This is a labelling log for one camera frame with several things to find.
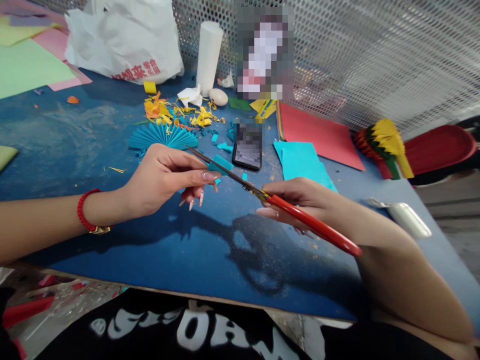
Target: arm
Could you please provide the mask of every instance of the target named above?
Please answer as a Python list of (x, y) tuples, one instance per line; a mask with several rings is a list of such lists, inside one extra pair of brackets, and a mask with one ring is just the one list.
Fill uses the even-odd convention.
[[(467, 344), (473, 328), (447, 283), (428, 263), (415, 241), (396, 223), (305, 178), (266, 184), (276, 194), (336, 229), (363, 250), (356, 258), (375, 308), (374, 320), (400, 327), (440, 348)], [(304, 225), (268, 203), (257, 213)]]
[[(154, 144), (124, 187), (87, 196), (83, 215), (95, 226), (118, 224), (155, 213), (183, 188), (182, 200), (201, 206), (204, 185), (220, 176), (191, 154)], [(77, 215), (80, 197), (0, 202), (0, 264), (87, 233)]]

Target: table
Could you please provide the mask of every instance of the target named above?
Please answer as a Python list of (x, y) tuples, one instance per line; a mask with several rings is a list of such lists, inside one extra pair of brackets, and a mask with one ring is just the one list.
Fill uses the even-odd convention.
[[(138, 166), (127, 139), (145, 120), (143, 87), (86, 71), (92, 84), (37, 95), (33, 91), (0, 100), (0, 144), (19, 149), (0, 173), (0, 199), (29, 199), (104, 191), (123, 186)], [(160, 86), (162, 96), (195, 86), (192, 75)], [(73, 95), (80, 104), (68, 104)], [(227, 105), (215, 113), (229, 122), (254, 115)], [(218, 141), (227, 124), (215, 122)], [(248, 173), (256, 186), (282, 180), (272, 142), (275, 115), (267, 119), (263, 167)], [(213, 157), (211, 134), (199, 149)], [(339, 192), (354, 200), (408, 203), (432, 230), (418, 243), (468, 311), (480, 333), (480, 286), (442, 234), (406, 180), (383, 180), (370, 159), (362, 172), (320, 158)], [(124, 174), (108, 167), (126, 169)], [(291, 226), (255, 215), (256, 197), (223, 177), (219, 193), (205, 187), (202, 208), (179, 207), (180, 194), (157, 213), (118, 224), (104, 236), (84, 235), (24, 258), (24, 261), (80, 277), (130, 286), (208, 296), (289, 312), (355, 321), (368, 316), (369, 299), (355, 260), (326, 241), (298, 236)]]

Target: red scissors handle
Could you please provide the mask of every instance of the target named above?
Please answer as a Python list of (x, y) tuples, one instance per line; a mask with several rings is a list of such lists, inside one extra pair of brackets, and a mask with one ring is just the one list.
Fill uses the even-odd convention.
[(338, 231), (307, 214), (305, 211), (300, 210), (298, 207), (293, 206), (291, 203), (286, 202), (277, 195), (269, 196), (266, 201), (301, 221), (310, 228), (312, 233), (335, 245), (344, 252), (353, 256), (362, 255), (362, 249), (358, 245), (355, 245)]

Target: scissor blade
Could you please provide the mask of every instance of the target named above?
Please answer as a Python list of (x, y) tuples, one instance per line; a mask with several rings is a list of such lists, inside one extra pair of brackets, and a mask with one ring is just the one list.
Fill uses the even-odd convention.
[(225, 172), (230, 178), (232, 178), (233, 180), (235, 180), (237, 183), (239, 183), (240, 185), (242, 185), (244, 188), (248, 189), (249, 191), (253, 192), (254, 194), (256, 195), (259, 195), (259, 196), (262, 196), (262, 197), (265, 197), (264, 196), (264, 193), (260, 190), (258, 190), (255, 186), (251, 185), (250, 183), (246, 182), (245, 180), (243, 180), (241, 177), (239, 177), (238, 175), (235, 175), (233, 172), (231, 172), (230, 170), (227, 170), (226, 168), (224, 168), (222, 165), (220, 165), (219, 163), (213, 161), (211, 158), (209, 158), (208, 156), (206, 156), (205, 154), (202, 154), (200, 151), (188, 146), (188, 145), (185, 145), (186, 148), (193, 154), (195, 155), (196, 157), (202, 159), (203, 161), (205, 161), (206, 163), (208, 164), (213, 164), (215, 166), (217, 166), (220, 170), (222, 170), (223, 172)]

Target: phone screen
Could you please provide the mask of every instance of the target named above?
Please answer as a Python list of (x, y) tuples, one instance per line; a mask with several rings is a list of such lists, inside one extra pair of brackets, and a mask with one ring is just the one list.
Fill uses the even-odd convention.
[(259, 124), (237, 124), (233, 161), (252, 170), (262, 167), (262, 127)]

